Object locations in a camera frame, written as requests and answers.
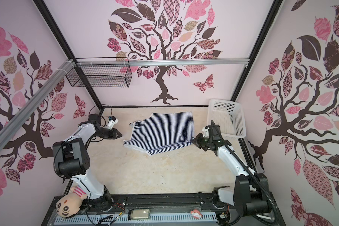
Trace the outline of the navy striped tank top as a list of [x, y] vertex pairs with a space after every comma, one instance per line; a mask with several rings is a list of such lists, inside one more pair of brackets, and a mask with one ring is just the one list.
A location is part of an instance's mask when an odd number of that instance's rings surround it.
[[131, 138], [124, 140], [123, 145], [149, 156], [187, 147], [195, 138], [192, 112], [153, 113], [147, 119], [132, 122], [130, 126]]

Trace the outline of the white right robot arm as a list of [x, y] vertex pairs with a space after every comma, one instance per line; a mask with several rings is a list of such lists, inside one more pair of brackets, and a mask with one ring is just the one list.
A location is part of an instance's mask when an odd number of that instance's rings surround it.
[[275, 212], [267, 179], [242, 161], [231, 143], [223, 138], [218, 124], [211, 121], [192, 143], [205, 152], [212, 151], [235, 176], [233, 189], [223, 187], [216, 191], [219, 201], [234, 206], [241, 217]]

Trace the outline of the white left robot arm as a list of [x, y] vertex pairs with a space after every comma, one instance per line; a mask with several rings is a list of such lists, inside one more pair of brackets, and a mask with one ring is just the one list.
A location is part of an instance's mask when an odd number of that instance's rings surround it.
[[88, 146], [95, 137], [102, 139], [118, 139], [122, 134], [114, 128], [118, 119], [114, 116], [108, 118], [105, 126], [101, 125], [101, 118], [92, 114], [89, 121], [82, 122], [78, 129], [64, 141], [53, 145], [55, 173], [63, 179], [70, 179], [77, 183], [88, 198], [87, 203], [96, 209], [108, 211], [113, 200], [105, 185], [101, 184], [91, 173]]

